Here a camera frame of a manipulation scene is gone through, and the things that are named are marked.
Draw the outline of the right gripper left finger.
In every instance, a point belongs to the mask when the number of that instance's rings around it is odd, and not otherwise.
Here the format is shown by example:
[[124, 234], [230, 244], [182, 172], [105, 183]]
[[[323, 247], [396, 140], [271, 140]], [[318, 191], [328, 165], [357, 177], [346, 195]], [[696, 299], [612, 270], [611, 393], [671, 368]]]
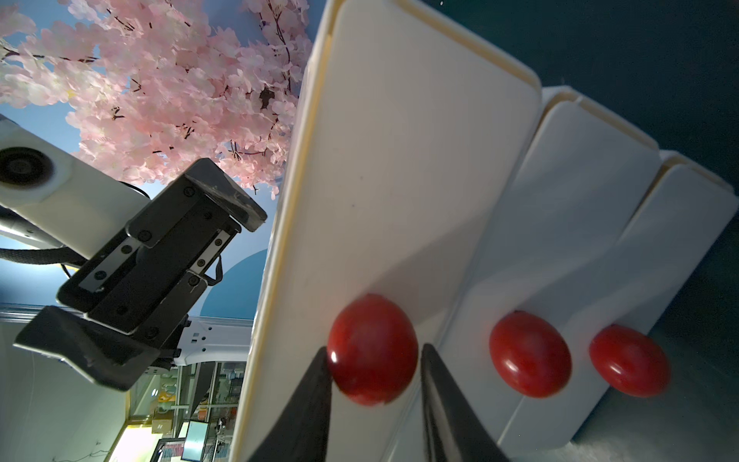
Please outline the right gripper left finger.
[[248, 461], [325, 461], [332, 385], [327, 348], [322, 346], [273, 428]]

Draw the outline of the cream drawer cabinet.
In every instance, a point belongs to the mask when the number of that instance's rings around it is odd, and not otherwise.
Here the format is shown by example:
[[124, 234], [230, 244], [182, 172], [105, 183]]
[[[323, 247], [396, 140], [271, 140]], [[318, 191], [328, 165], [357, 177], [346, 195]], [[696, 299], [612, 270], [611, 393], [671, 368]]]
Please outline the cream drawer cabinet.
[[378, 294], [502, 450], [738, 457], [734, 1], [328, 1], [269, 245], [230, 457], [331, 325]]

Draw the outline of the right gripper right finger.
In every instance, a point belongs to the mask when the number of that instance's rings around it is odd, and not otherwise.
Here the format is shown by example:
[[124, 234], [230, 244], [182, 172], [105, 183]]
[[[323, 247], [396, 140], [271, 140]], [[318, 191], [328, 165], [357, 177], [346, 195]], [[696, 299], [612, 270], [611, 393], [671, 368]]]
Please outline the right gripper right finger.
[[508, 461], [431, 344], [421, 349], [421, 397], [426, 460]]

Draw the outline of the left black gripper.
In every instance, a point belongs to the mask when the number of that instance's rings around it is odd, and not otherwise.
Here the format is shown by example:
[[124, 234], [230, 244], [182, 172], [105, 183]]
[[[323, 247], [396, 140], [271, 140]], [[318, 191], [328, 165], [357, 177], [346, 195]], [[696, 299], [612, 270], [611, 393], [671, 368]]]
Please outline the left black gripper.
[[221, 254], [240, 225], [267, 212], [212, 160], [201, 158], [77, 271], [13, 345], [59, 359], [88, 381], [119, 391], [161, 358], [178, 325], [223, 279]]

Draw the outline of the cream top drawer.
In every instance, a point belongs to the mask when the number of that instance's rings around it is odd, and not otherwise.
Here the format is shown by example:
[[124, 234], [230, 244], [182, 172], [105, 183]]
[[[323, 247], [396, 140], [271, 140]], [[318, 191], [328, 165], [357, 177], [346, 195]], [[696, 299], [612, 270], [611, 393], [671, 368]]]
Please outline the cream top drawer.
[[542, 110], [536, 73], [421, 1], [329, 1], [302, 85], [231, 457], [273, 428], [350, 302], [421, 342], [456, 306]]

